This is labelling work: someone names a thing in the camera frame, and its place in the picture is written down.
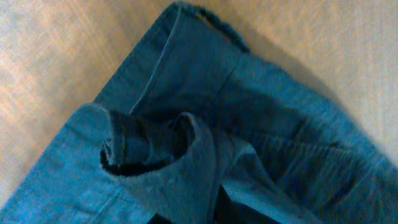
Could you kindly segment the navy blue shorts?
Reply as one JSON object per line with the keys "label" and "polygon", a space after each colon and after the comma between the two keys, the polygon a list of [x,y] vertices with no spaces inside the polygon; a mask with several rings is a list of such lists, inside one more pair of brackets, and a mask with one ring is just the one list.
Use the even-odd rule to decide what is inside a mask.
{"label": "navy blue shorts", "polygon": [[2,223],[396,223],[397,167],[331,101],[174,2]]}

